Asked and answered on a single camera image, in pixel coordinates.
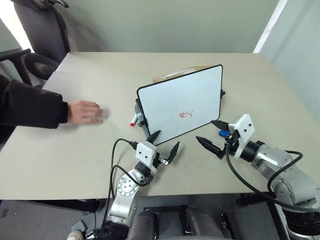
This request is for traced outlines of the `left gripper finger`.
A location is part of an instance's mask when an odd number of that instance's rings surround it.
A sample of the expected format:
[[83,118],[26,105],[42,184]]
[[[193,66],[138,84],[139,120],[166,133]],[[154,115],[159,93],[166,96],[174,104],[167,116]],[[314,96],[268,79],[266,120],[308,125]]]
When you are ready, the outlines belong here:
[[168,163],[171,163],[173,161],[173,159],[175,158],[177,152],[178,152],[178,149],[179,149],[179,145],[180,145],[180,142],[178,141],[174,146],[173,148],[171,149],[170,153],[169,153],[169,156],[167,158],[167,162]]
[[155,140],[158,138],[159,134],[160,134],[160,130],[157,130],[156,132],[154,132],[153,134],[151,134],[146,141],[153,144],[155,142]]

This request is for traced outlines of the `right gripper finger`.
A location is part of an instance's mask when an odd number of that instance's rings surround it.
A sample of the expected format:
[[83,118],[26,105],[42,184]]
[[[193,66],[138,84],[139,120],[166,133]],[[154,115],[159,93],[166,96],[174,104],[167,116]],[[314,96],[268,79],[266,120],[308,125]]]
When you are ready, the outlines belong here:
[[211,123],[218,129],[229,129],[229,123],[222,120],[212,120]]
[[212,144],[212,142],[204,137],[196,136],[197,141],[208,151],[216,155],[218,158],[222,158],[222,150]]

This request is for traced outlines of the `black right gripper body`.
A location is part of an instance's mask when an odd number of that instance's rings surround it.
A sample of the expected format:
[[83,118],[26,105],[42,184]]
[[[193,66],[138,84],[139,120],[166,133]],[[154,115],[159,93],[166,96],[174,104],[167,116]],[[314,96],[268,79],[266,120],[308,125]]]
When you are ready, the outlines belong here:
[[228,143],[230,143],[228,153],[230,155],[234,156],[238,147],[239,147],[239,138],[240,138],[239,132],[237,130],[234,130],[233,132],[231,132],[230,129],[220,129],[218,134],[219,134],[219,136],[225,138],[225,144],[224,144],[224,148],[222,150],[222,158],[226,154],[226,148],[227,148]]

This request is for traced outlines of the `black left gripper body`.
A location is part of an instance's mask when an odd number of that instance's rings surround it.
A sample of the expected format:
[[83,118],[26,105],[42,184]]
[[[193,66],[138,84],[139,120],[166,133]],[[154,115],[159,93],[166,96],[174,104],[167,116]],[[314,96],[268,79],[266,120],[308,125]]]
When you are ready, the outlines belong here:
[[160,164],[167,166],[170,164],[170,162],[166,158],[160,156],[159,152],[156,152],[155,157],[152,160],[152,165],[155,169],[157,169]]

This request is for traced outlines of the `person's bare hand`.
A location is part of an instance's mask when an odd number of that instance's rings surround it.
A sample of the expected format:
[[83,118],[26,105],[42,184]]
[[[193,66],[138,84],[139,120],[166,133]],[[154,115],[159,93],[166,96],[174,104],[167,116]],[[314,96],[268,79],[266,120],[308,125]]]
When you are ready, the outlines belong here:
[[68,123],[96,124],[101,121],[102,116],[103,110],[95,102],[77,100],[68,104]]

